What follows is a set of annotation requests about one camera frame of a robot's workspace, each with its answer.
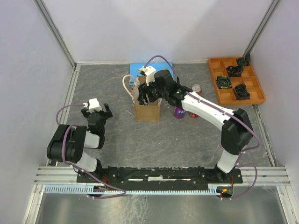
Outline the burlap canvas bag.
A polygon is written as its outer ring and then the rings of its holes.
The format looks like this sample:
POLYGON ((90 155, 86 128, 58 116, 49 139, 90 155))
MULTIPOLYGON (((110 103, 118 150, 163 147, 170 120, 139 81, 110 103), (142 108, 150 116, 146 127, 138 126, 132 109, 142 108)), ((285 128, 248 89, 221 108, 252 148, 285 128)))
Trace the burlap canvas bag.
POLYGON ((138 87, 141 84, 146 84, 146 78, 144 76, 138 76, 137 78, 134 78, 132 75, 128 74, 122 78, 122 85, 133 102, 135 119, 136 121, 140 122, 159 122, 162 99, 157 99, 156 101, 146 105, 141 105, 137 100, 137 98, 141 95, 141 92, 138 90, 138 87), (128 77, 134 81, 131 90, 129 90, 125 84, 125 79, 128 77))

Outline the red cola can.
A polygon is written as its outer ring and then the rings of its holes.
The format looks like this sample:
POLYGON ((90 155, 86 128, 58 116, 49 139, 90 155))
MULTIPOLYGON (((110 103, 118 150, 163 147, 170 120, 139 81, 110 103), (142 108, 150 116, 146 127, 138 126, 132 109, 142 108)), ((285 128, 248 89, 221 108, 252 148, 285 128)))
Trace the red cola can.
POLYGON ((193 118, 198 118, 199 116, 193 112, 189 112, 189 115, 193 118))
POLYGON ((196 92, 198 95, 202 92, 202 88, 199 84, 194 84, 191 87, 191 89, 192 89, 193 92, 196 92))

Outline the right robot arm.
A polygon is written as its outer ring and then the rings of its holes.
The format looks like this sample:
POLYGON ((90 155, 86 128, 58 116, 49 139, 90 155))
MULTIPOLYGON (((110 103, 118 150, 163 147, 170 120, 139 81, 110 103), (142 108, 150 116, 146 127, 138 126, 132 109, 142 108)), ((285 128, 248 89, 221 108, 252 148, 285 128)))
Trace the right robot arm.
POLYGON ((221 131, 220 159, 214 167, 215 179, 226 182, 231 178, 241 151, 253 137, 253 128, 247 113, 221 107, 197 94, 192 89, 174 80, 168 70, 156 71, 153 67, 141 68, 138 71, 145 77, 145 83, 138 86, 138 101, 143 104, 164 99, 169 105, 192 112, 213 124, 221 131))

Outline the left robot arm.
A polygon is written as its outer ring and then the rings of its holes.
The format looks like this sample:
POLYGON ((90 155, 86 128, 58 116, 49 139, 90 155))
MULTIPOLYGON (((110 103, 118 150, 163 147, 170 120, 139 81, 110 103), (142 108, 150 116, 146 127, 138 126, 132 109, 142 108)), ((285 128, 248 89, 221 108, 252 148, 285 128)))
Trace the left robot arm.
POLYGON ((101 106, 98 102, 85 103, 81 113, 87 120, 87 126, 59 124, 47 147, 47 157, 74 165, 81 171, 86 170, 89 179, 99 182, 103 178, 101 162, 85 153, 84 149, 103 148, 105 124, 113 114, 109 104, 101 106))

